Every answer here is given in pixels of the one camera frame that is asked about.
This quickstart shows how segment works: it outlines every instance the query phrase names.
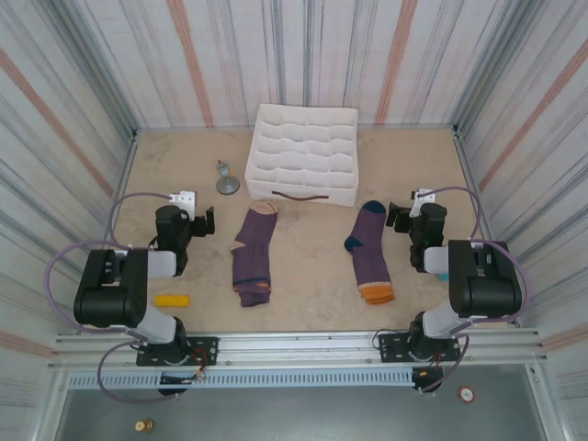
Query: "white wall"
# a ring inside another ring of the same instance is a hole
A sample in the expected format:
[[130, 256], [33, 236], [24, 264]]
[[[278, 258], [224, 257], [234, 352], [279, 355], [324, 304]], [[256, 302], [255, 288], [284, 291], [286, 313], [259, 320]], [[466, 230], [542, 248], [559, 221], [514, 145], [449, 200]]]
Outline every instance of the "white wall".
[[[0, 438], [24, 439], [55, 334], [43, 269], [64, 246], [102, 238], [130, 131], [103, 108], [41, 2], [0, 3]], [[71, 311], [85, 264], [53, 272]]]
[[536, 326], [578, 439], [588, 440], [588, 2], [540, 2], [465, 150], [493, 238], [533, 283]]
[[69, 0], [142, 128], [253, 125], [260, 103], [448, 123], [518, 2]]

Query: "white organizer tray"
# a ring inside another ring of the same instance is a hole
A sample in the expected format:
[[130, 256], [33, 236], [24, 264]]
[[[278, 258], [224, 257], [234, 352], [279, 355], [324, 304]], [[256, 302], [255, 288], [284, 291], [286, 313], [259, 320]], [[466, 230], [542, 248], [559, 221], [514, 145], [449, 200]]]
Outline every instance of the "white organizer tray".
[[261, 104], [245, 169], [253, 199], [293, 198], [352, 207], [357, 110]]

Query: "aluminum frame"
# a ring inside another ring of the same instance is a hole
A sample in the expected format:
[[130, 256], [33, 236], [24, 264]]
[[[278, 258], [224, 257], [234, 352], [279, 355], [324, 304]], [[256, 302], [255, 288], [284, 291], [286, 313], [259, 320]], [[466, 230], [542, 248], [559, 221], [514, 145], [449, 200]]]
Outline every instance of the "aluminum frame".
[[[334, 333], [210, 333], [189, 336], [217, 336], [217, 365], [209, 372], [250, 375], [252, 371], [275, 372], [381, 372], [382, 369], [418, 368], [427, 363], [383, 364], [379, 351], [372, 346], [374, 331]], [[543, 374], [547, 357], [534, 328], [471, 328], [470, 345], [462, 365], [523, 365], [529, 373], [529, 384], [549, 441], [569, 441], [562, 427], [557, 403], [552, 400]], [[55, 352], [48, 367], [44, 405], [33, 431], [32, 441], [53, 440], [62, 418], [72, 378], [96, 372], [99, 359], [115, 344], [131, 339], [125, 335], [58, 335]], [[121, 348], [104, 365], [111, 376], [128, 376], [148, 372], [182, 372], [185, 367], [137, 367], [136, 353]], [[453, 362], [442, 363], [451, 366]]]

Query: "orange sock cuff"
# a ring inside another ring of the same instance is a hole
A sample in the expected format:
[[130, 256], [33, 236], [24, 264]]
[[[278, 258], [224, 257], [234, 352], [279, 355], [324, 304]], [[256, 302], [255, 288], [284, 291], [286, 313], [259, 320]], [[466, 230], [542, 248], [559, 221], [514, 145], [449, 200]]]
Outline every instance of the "orange sock cuff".
[[359, 287], [362, 297], [367, 303], [380, 305], [394, 300], [394, 291], [390, 282], [372, 282]]

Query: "purple sock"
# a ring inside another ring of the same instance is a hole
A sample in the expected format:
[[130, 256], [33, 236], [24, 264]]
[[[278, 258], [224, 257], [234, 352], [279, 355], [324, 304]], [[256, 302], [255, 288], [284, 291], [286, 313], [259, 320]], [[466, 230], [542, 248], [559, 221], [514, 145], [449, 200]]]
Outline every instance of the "purple sock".
[[232, 243], [232, 287], [241, 306], [269, 302], [272, 290], [268, 246], [277, 222], [277, 208], [270, 202], [255, 202]]
[[372, 305], [394, 300], [390, 274], [382, 253], [382, 233], [386, 209], [376, 200], [366, 202], [357, 215], [356, 225], [345, 241], [353, 256], [357, 286]]

